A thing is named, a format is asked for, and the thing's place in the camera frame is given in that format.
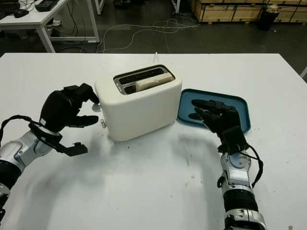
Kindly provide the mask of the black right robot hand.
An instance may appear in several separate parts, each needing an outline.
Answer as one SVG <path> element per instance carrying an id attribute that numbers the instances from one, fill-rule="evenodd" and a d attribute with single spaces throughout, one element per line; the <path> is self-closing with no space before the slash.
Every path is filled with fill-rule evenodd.
<path id="1" fill-rule="evenodd" d="M 202 123 L 213 133 L 216 133 L 221 142 L 224 141 L 223 132 L 239 126 L 240 117 L 237 109 L 215 100 L 193 99 L 194 113 L 189 114 L 192 120 L 202 121 Z"/>

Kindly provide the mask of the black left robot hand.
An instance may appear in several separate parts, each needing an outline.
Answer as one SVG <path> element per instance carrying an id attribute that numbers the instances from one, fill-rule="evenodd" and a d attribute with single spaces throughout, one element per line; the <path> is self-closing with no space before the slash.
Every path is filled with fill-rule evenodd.
<path id="1" fill-rule="evenodd" d="M 51 132 L 60 132 L 65 127 L 91 126 L 98 122 L 98 116 L 78 116 L 82 104 L 89 100 L 94 104 L 99 103 L 92 87 L 86 83 L 53 91 L 43 104 L 39 122 Z"/>

